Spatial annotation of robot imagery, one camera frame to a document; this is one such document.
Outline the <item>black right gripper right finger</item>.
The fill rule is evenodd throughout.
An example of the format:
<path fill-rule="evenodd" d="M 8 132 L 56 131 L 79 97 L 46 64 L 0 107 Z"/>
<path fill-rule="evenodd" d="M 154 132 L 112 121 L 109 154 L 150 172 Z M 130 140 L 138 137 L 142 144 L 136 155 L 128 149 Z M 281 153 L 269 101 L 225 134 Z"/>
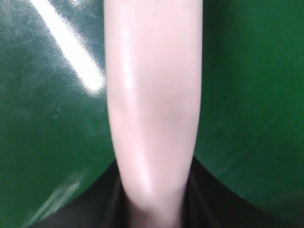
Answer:
<path fill-rule="evenodd" d="M 193 158 L 183 200 L 182 227 L 292 228 L 293 225 L 235 194 Z"/>

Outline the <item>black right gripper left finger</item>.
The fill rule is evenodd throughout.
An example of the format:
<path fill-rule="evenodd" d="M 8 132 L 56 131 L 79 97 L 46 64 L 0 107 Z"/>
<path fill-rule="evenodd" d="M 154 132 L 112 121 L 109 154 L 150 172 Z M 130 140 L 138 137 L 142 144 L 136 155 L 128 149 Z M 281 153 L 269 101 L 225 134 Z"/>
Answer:
<path fill-rule="evenodd" d="M 78 198 L 31 228 L 128 228 L 126 194 L 117 162 Z"/>

